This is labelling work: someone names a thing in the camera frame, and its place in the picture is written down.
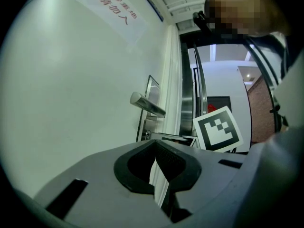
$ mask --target person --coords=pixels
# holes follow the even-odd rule
[[[300,0],[206,0],[205,19],[216,33],[231,33],[253,37],[281,32],[286,49],[282,63],[282,78],[303,48],[301,23],[297,19]]]

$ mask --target black slot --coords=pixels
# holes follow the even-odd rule
[[[73,180],[47,207],[46,210],[59,219],[63,219],[72,208],[88,182]]]
[[[235,161],[229,161],[229,160],[220,160],[219,163],[222,165],[226,165],[226,166],[230,166],[230,167],[238,168],[238,169],[240,169],[242,166],[242,163],[235,162]]]

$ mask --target white wall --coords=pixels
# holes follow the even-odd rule
[[[240,128],[244,144],[237,152],[249,151],[251,118],[249,101],[238,65],[202,63],[207,96],[230,96],[232,114]]]
[[[129,47],[75,0],[33,0],[1,54],[1,157],[29,196],[85,156],[135,142],[148,76],[161,82],[167,23],[129,0],[148,29]]]

